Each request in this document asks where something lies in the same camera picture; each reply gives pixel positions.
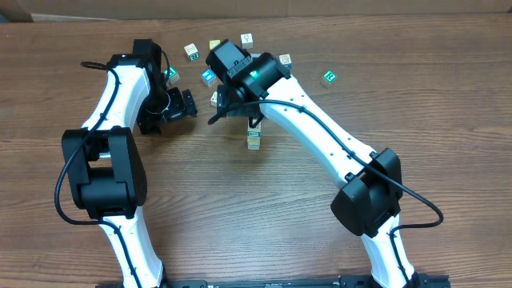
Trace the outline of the wooden block green side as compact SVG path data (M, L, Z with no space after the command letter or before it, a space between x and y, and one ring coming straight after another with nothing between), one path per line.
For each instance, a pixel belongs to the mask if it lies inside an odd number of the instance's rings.
M261 137L261 123L258 123L255 126L248 125L247 127L247 137L248 138L260 138Z

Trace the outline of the blue X letter block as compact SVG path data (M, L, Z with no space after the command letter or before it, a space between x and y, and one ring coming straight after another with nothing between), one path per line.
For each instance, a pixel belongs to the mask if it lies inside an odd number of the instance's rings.
M261 139L257 137L248 137L247 143L249 146L259 146L261 143Z

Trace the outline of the blue H letter block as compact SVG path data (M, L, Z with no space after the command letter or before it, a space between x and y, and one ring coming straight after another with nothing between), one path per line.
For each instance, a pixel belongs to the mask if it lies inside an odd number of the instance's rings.
M259 144L249 143L248 144L248 149L249 150L259 150L260 149L260 145Z

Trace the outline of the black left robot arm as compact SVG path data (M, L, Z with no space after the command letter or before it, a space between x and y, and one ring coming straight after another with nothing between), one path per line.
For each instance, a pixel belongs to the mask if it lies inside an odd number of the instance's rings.
M171 67L151 39L134 40L129 54L107 63L82 66L106 72L107 83L92 115L62 136L65 165L58 176L54 204L69 224L81 225L62 210L60 191L67 179L74 204L89 216L87 226L103 229L122 270L121 287L166 287L163 262L156 255L145 224L146 172L133 130L160 133L164 122L198 113L189 90L170 88Z

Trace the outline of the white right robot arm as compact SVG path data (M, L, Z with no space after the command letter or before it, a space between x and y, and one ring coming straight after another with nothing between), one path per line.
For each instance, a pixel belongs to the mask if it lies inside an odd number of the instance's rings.
M226 39L212 49L206 64L222 81L212 119L245 115L256 126L267 118L293 135L332 177L339 192L330 208L362 238L374 282L412 287L414 267L398 232L403 195L398 156L391 149L378 153L347 133L270 53L253 56Z

